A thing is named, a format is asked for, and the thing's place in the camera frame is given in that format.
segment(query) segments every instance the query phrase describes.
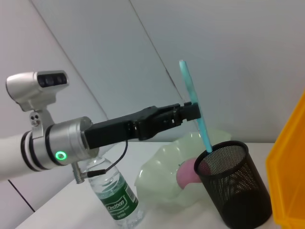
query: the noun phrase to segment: green label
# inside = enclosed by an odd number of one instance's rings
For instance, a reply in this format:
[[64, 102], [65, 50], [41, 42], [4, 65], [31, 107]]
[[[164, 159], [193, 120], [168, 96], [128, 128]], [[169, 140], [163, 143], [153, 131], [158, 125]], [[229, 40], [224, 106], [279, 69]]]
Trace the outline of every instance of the green label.
[[126, 181], [114, 195], [101, 199], [101, 201], [114, 220], [120, 220], [129, 216], [139, 203]]

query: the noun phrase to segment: mesh pencil holder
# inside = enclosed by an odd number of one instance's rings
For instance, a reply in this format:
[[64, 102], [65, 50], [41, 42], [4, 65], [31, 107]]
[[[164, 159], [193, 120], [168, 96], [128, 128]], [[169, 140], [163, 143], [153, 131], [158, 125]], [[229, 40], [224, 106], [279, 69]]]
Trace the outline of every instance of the mesh pencil holder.
[[194, 164], [225, 224], [231, 229], [254, 229], [272, 214], [270, 196], [249, 155], [238, 141], [213, 146]]

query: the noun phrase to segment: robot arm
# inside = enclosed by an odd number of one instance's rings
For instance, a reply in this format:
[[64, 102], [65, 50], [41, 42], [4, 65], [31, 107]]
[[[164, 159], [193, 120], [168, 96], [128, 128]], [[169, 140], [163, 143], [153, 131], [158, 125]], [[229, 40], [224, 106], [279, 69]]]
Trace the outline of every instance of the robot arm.
[[55, 124], [47, 105], [56, 102], [56, 93], [67, 87], [64, 71], [22, 73], [10, 76], [6, 88], [23, 111], [31, 112], [31, 131], [0, 139], [0, 181], [32, 172], [72, 164], [81, 183], [77, 162], [94, 158], [99, 147], [129, 139], [146, 140], [157, 133], [200, 118], [198, 104], [148, 107], [142, 111], [93, 124], [81, 117]]

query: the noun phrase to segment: yellow bin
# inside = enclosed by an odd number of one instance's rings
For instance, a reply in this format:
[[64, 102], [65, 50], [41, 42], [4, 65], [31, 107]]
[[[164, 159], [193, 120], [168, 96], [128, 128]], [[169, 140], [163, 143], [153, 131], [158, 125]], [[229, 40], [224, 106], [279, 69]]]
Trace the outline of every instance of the yellow bin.
[[283, 229], [305, 229], [305, 94], [267, 161], [273, 217]]

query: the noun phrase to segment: plastic bottle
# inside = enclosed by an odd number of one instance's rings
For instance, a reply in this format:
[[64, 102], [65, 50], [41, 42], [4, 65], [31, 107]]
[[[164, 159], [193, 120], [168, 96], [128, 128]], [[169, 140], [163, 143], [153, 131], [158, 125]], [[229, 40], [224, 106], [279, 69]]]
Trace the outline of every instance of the plastic bottle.
[[[97, 157], [88, 163], [88, 171], [106, 169], [112, 163]], [[144, 210], [117, 167], [106, 174], [89, 178], [91, 187], [121, 229], [133, 229], [144, 217]]]

